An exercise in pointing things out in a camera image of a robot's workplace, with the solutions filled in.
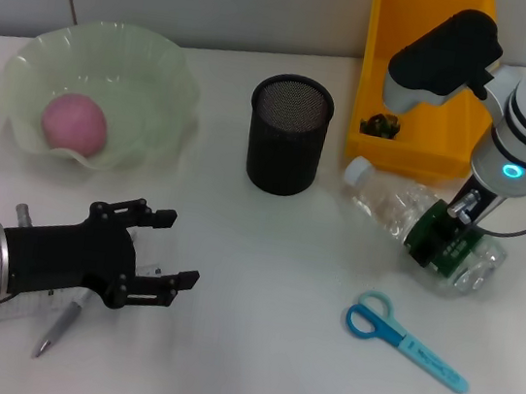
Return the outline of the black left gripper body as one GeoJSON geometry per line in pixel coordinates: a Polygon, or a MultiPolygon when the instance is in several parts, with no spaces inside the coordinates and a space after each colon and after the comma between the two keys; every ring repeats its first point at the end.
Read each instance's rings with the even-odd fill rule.
{"type": "Polygon", "coordinates": [[[9,294],[84,287],[108,308],[127,302],[135,275],[130,212],[94,205],[85,221],[65,226],[5,229],[9,294]]]}

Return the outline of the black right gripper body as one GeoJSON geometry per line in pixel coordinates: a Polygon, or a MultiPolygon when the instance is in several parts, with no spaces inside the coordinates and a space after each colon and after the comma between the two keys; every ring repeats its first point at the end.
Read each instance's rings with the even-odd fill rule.
{"type": "Polygon", "coordinates": [[[505,201],[504,197],[491,192],[479,182],[475,175],[471,175],[447,204],[446,215],[456,220],[456,234],[474,231],[482,235],[502,238],[501,232],[495,233],[480,228],[478,223],[503,201],[505,201]]]}

